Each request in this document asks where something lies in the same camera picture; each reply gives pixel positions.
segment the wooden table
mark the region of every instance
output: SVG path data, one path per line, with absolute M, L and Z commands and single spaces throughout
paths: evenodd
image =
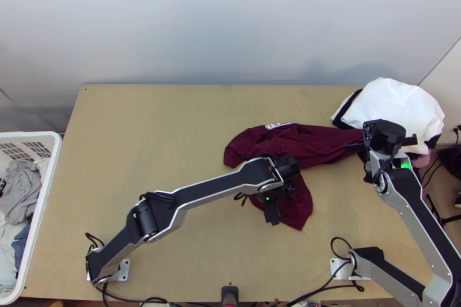
M 173 190 L 231 171 L 226 144 L 246 128 L 297 122 L 330 126 L 354 87 L 88 85 L 64 138 L 23 295 L 99 300 L 85 280 L 90 232 L 110 240 L 146 191 Z M 129 280 L 109 290 L 128 298 L 218 301 L 232 283 L 242 301 L 292 300 L 330 276 L 330 239 L 379 246 L 422 283 L 431 272 L 399 215 L 362 181 L 351 157 L 303 171 L 314 211 L 302 232 L 271 226 L 232 197 L 188 212 L 184 226 L 130 255 Z M 339 289 L 317 299 L 382 298 Z

